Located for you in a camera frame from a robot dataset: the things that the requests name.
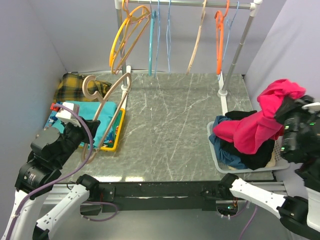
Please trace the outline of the magenta pink shirt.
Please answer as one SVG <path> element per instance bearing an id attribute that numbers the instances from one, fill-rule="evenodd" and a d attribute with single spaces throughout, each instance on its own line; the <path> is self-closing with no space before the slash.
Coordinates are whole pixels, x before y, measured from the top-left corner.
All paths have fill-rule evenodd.
<path id="1" fill-rule="evenodd" d="M 241 153 L 255 154 L 267 140 L 276 140 L 283 133 L 283 125 L 274 119 L 275 113 L 288 96 L 294 100 L 303 97 L 306 89 L 289 79 L 279 79 L 263 90 L 257 97 L 261 110 L 241 120 L 219 123 L 213 132 Z"/>

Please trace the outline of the beige hanger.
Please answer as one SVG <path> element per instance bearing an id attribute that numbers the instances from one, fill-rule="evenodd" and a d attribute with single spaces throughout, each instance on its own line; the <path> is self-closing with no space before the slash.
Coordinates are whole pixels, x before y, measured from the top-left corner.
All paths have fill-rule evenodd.
<path id="1" fill-rule="evenodd" d="M 84 78 L 82 83 L 82 92 L 84 97 L 89 99 L 91 104 L 99 104 L 93 119 L 99 120 L 100 125 L 97 129 L 96 136 L 94 137 L 94 148 L 91 154 L 87 152 L 90 145 L 88 143 L 82 143 L 81 160 L 85 162 L 86 159 L 88 159 L 86 161 L 87 164 L 94 160 L 100 150 L 106 150 L 109 152 L 114 152 L 116 150 L 126 113 L 127 99 L 132 86 L 132 75 L 129 72 L 122 75 L 111 85 L 105 96 L 102 96 L 99 91 L 95 91 L 94 93 L 90 92 L 89 85 L 95 82 L 96 76 L 88 75 Z M 127 86 L 123 86 L 121 88 L 122 95 L 119 104 L 109 101 L 111 94 L 123 82 L 127 82 Z M 111 147 L 104 147 L 106 139 L 110 133 L 115 134 L 113 144 Z"/>

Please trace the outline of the cream beige shirt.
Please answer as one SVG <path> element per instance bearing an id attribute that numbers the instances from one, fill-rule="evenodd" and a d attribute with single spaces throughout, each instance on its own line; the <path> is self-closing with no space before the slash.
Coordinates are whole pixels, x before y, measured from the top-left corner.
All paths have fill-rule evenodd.
<path id="1" fill-rule="evenodd" d="M 272 152 L 271 153 L 271 158 L 269 160 L 269 162 L 266 164 L 266 168 L 271 168 L 274 167 L 276 165 L 276 157 L 275 157 L 275 153 Z"/>

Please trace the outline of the dark blue shirt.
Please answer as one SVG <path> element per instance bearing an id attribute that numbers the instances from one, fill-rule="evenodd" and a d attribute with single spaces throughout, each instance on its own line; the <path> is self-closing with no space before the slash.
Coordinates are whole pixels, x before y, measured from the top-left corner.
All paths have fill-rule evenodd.
<path id="1" fill-rule="evenodd" d="M 236 170 L 244 170 L 244 169 L 247 169 L 247 166 L 241 161 L 241 158 L 239 156 L 236 156 L 224 150 L 222 148 L 223 146 L 222 140 L 219 137 L 217 137 L 216 134 L 213 132 L 213 129 L 219 123 L 222 123 L 224 121 L 229 121 L 229 120 L 231 119 L 226 116 L 218 115 L 214 120 L 214 123 L 211 128 L 212 133 L 209 135 L 208 139 L 213 145 L 216 158 L 219 162 L 227 165 L 229 168 L 233 168 Z"/>

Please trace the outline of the wooden hanger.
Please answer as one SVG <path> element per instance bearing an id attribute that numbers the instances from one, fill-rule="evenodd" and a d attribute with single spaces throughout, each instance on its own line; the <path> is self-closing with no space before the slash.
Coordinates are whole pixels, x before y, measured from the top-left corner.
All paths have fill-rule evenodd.
<path id="1" fill-rule="evenodd" d="M 200 42 L 200 38 L 201 38 L 201 33 L 202 33 L 202 26 L 203 26 L 204 18 L 206 15 L 206 5 L 207 5 L 207 0 L 204 0 L 202 3 L 201 19 L 200 19 L 200 24 L 199 24 L 198 31 L 197 31 L 196 41 L 194 44 L 192 55 L 190 57 L 190 61 L 188 63 L 186 75 L 188 75 L 190 73 L 190 70 L 192 68 L 192 65 L 194 63 L 194 60 L 195 60 L 195 57 L 197 54 L 197 50 L 198 50 L 198 46 L 199 46 L 199 42 Z"/>

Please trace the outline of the light blue wavy hanger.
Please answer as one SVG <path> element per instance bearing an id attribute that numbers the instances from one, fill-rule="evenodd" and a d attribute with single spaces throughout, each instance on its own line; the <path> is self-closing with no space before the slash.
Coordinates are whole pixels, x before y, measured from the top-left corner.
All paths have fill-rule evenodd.
<path id="1" fill-rule="evenodd" d="M 150 20 L 150 31 L 149 31 L 149 54 L 148 54 L 148 75 L 152 75 L 152 66 L 153 66 L 153 40 L 154 40 L 154 29 L 155 21 L 157 18 L 157 13 L 155 10 L 151 13 Z"/>

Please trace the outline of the pale blue wire hanger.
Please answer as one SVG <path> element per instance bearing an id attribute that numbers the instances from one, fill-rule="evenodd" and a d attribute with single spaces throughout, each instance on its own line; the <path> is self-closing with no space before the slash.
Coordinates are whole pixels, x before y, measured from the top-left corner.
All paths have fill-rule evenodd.
<path id="1" fill-rule="evenodd" d="M 161 10 L 160 10 L 160 0 L 157 0 L 157 39 L 156 39 L 156 57 L 153 77 L 157 77 L 158 71 L 158 58 L 159 58 L 159 48 L 160 48 L 160 35 L 161 35 Z"/>

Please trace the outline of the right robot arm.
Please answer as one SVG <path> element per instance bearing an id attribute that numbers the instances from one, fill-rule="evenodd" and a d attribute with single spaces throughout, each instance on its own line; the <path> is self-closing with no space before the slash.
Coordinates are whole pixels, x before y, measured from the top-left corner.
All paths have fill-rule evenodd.
<path id="1" fill-rule="evenodd" d="M 218 183 L 223 199 L 247 200 L 274 214 L 292 233 L 309 240 L 320 238 L 320 104 L 305 95 L 285 97 L 275 120 L 284 127 L 280 156 L 300 163 L 295 173 L 303 179 L 307 198 L 276 194 L 228 173 Z"/>

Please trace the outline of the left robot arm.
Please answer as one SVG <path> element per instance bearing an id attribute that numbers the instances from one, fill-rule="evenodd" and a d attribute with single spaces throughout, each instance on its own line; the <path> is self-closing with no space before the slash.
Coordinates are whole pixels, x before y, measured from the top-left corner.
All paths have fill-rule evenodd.
<path id="1" fill-rule="evenodd" d="M 15 183 L 15 203 L 2 237 L 4 240 L 17 239 L 13 237 L 13 232 L 26 202 L 40 200 L 41 196 L 50 192 L 53 185 L 62 180 L 61 169 L 78 146 L 82 142 L 94 142 L 101 122 L 83 118 L 80 118 L 80 122 L 84 125 L 65 124 L 63 132 L 55 127 L 43 129 L 31 143 L 28 160 L 20 168 Z"/>

